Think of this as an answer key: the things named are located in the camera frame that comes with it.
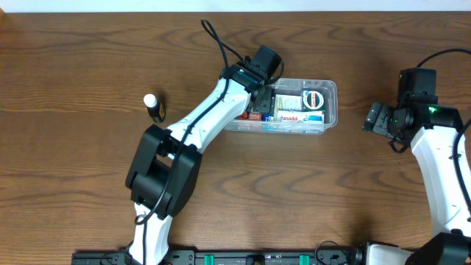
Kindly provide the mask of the small white-capped dark bottle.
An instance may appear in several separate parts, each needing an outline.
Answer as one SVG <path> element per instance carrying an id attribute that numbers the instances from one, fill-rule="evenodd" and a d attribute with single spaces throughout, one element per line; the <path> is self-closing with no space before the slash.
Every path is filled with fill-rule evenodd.
<path id="1" fill-rule="evenodd" d="M 143 98 L 147 112 L 154 123 L 162 123 L 166 118 L 164 104 L 152 93 L 148 93 Z"/>

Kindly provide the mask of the white Panadol box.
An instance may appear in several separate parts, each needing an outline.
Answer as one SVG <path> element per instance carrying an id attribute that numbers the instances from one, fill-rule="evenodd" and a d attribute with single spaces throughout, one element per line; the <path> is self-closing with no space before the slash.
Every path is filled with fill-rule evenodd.
<path id="1" fill-rule="evenodd" d="M 324 112 L 323 111 L 294 111 L 294 110 L 279 110 L 277 112 L 275 121 L 278 122 L 293 122 L 293 123 L 306 123 L 306 124 L 323 124 Z"/>

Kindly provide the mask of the red orange small box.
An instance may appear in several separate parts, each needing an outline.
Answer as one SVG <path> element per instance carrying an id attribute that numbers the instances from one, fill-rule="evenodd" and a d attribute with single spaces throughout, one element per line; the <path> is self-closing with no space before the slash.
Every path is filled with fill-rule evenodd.
<path id="1" fill-rule="evenodd" d="M 248 120 L 248 121 L 262 121 L 263 114 L 256 112 L 243 112 L 241 115 L 236 117 L 237 120 Z"/>

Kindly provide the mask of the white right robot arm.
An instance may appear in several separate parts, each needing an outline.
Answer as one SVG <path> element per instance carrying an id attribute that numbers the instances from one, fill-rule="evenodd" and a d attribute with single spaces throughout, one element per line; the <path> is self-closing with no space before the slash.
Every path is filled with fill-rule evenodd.
<path id="1" fill-rule="evenodd" d="M 470 260 L 470 166 L 457 109 L 439 105 L 436 71 L 400 72 L 397 105 L 374 103 L 363 130 L 389 138 L 396 153 L 411 150 L 424 180 L 432 237 L 415 251 L 369 242 L 363 264 L 465 264 Z"/>

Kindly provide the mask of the blue Kool Fever box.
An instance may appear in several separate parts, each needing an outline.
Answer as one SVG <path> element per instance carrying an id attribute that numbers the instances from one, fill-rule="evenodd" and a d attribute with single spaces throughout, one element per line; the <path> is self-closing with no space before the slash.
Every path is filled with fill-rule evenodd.
<path id="1" fill-rule="evenodd" d="M 279 110 L 302 110 L 302 97 L 277 94 L 275 96 L 275 110 L 273 114 L 266 114 L 263 116 L 262 128 L 269 132 L 276 133 L 294 133 L 294 134 L 306 134 L 306 133 L 317 133 L 324 129 L 325 125 L 325 111 L 324 112 L 324 123 L 323 124 L 302 124 L 293 122 L 278 122 L 275 121 L 277 112 Z"/>

